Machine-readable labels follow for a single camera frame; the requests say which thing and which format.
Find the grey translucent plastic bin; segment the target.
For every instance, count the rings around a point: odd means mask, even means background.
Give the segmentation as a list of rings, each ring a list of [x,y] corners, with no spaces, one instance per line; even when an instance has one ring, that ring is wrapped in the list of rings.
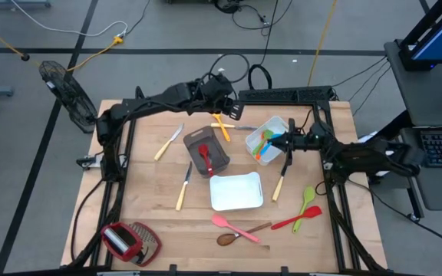
[[[201,144],[206,144],[209,147],[209,159],[211,161],[214,175],[222,172],[229,165],[230,158],[216,138],[211,126],[205,126],[185,135],[183,142],[190,154],[193,165],[202,177],[209,178],[212,176],[209,176],[205,162],[199,154],[198,147]]]

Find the orange silicone spoon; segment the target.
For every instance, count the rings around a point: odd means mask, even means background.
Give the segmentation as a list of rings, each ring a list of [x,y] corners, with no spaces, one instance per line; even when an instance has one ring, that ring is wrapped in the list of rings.
[[[261,156],[267,151],[267,149],[270,147],[269,140],[272,138],[273,132],[270,130],[265,130],[262,133],[262,140],[260,144],[258,145],[258,149],[255,153],[255,158],[257,160],[260,160]]]

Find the black floor fan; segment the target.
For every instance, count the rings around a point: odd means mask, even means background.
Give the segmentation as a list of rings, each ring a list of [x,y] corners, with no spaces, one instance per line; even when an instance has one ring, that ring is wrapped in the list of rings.
[[[70,120],[83,133],[93,133],[97,110],[71,72],[56,61],[42,61],[38,71]]]

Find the blue silicone spoon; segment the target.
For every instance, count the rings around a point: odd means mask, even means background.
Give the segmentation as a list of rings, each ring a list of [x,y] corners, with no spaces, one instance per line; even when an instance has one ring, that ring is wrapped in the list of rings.
[[[274,133],[269,139],[277,138],[281,136],[281,133]],[[272,146],[272,142],[267,142],[266,145],[259,151],[259,155],[262,156]]]

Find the yellow silicone spoon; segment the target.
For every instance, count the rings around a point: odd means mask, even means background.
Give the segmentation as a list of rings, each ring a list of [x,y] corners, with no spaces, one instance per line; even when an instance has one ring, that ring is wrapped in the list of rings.
[[[221,120],[221,115],[220,115],[219,113],[214,113],[214,114],[213,114],[213,117],[216,119],[216,121],[217,121],[217,123],[218,123],[220,129],[222,130],[222,133],[223,133],[223,135],[224,135],[225,140],[226,140],[227,142],[230,142],[231,139],[230,139],[230,136],[229,136],[229,134],[228,134],[228,132],[227,132],[227,130],[226,130],[226,128],[225,128],[225,125],[223,124],[223,122],[222,122],[222,120]]]

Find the red steel box grater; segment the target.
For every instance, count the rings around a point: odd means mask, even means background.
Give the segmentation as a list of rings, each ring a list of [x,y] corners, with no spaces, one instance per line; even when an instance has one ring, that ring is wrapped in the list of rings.
[[[140,222],[105,225],[101,229],[101,241],[115,258],[139,267],[148,266],[163,246],[158,235]]]

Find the white plastic bin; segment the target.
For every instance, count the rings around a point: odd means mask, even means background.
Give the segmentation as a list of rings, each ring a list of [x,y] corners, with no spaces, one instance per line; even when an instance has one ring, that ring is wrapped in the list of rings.
[[[274,116],[266,121],[263,125],[261,125],[257,130],[253,131],[246,137],[246,148],[247,151],[252,155],[252,151],[255,149],[259,141],[261,140],[261,134],[263,130],[271,130],[274,133],[283,134],[285,131],[289,129],[288,124],[282,120],[281,117]],[[271,161],[273,161],[276,157],[278,157],[282,153],[281,150],[271,146],[265,152],[264,155],[261,156],[260,160],[257,160],[254,155],[252,155],[255,160],[262,166],[268,165]]]
[[[255,209],[264,203],[257,172],[235,176],[213,176],[209,180],[210,201],[217,212]]]

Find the brown wooden spoon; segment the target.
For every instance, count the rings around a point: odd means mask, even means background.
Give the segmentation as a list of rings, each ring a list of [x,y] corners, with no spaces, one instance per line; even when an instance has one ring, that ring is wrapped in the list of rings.
[[[259,225],[255,228],[251,228],[251,229],[247,230],[246,232],[247,233],[257,232],[257,231],[262,230],[264,228],[268,228],[271,225],[272,225],[271,222],[267,222],[263,225]],[[239,234],[238,232],[222,234],[217,238],[216,243],[220,246],[227,246],[227,245],[232,244],[240,236],[241,236],[241,234]]]

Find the grey equipment cart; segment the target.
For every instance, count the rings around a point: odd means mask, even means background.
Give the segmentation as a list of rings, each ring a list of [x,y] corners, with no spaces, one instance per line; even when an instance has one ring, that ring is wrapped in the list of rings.
[[[420,131],[442,128],[442,64],[430,71],[406,71],[396,42],[384,44],[385,54],[404,101],[405,110],[378,131],[387,140],[399,140],[421,149]],[[442,211],[442,167],[425,166],[418,176],[408,180],[412,212],[410,219],[419,221],[423,209]]]

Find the red silicone spatula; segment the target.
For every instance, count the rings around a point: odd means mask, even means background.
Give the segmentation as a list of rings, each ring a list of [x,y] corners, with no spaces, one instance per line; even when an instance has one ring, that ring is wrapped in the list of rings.
[[[293,218],[290,218],[285,221],[278,222],[278,223],[272,225],[271,230],[276,230],[278,228],[284,227],[289,223],[298,221],[299,219],[312,219],[312,218],[319,216],[321,214],[322,214],[322,210],[318,206],[311,206],[308,209],[306,209],[301,215],[298,215],[296,217],[293,217]]]

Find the lime green silicone spoon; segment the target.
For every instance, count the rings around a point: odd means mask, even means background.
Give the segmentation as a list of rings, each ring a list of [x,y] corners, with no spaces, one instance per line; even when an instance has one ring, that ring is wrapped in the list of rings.
[[[307,186],[303,192],[303,203],[300,209],[299,215],[303,215],[308,204],[315,199],[315,188],[313,186]],[[292,233],[295,234],[301,227],[302,219],[297,219],[292,226]]]

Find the red silicone spoon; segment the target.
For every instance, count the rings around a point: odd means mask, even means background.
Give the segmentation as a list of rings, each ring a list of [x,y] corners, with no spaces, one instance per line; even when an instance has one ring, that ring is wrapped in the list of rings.
[[[209,176],[214,176],[211,161],[209,159],[209,147],[206,144],[201,144],[198,147],[198,151],[205,162],[206,169],[207,169],[207,172],[209,173]]]

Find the white paper sheet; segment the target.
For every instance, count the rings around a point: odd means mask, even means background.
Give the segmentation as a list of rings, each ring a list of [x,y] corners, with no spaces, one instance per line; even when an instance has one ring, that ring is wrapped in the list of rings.
[[[367,142],[368,140],[373,138],[377,133],[378,133],[377,131],[374,131],[374,132],[369,133],[367,135],[361,136],[361,137],[358,138],[358,142],[359,143]],[[387,150],[386,151],[386,155],[387,156],[391,156],[392,154],[394,154],[393,150]],[[373,176],[373,177],[380,178],[380,177],[383,177],[383,176],[387,175],[388,173],[389,173],[389,171],[378,171],[378,172],[375,172],[375,173],[369,175],[368,177],[371,178]]]

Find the pink silicone spoon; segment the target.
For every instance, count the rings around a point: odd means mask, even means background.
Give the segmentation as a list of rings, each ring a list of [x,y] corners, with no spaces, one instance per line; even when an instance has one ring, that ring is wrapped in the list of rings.
[[[211,221],[214,225],[220,227],[220,228],[229,228],[230,230],[239,233],[241,236],[244,236],[245,238],[251,240],[252,242],[260,243],[261,240],[257,238],[254,235],[249,234],[248,232],[245,232],[233,225],[230,225],[226,218],[224,218],[221,215],[214,214],[211,218]]]

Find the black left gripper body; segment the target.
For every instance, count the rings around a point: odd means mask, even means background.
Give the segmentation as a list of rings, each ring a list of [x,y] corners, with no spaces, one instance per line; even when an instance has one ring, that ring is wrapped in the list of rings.
[[[201,86],[205,100],[203,110],[209,113],[231,113],[235,101],[229,95],[233,91],[233,86],[223,74],[211,77]]]

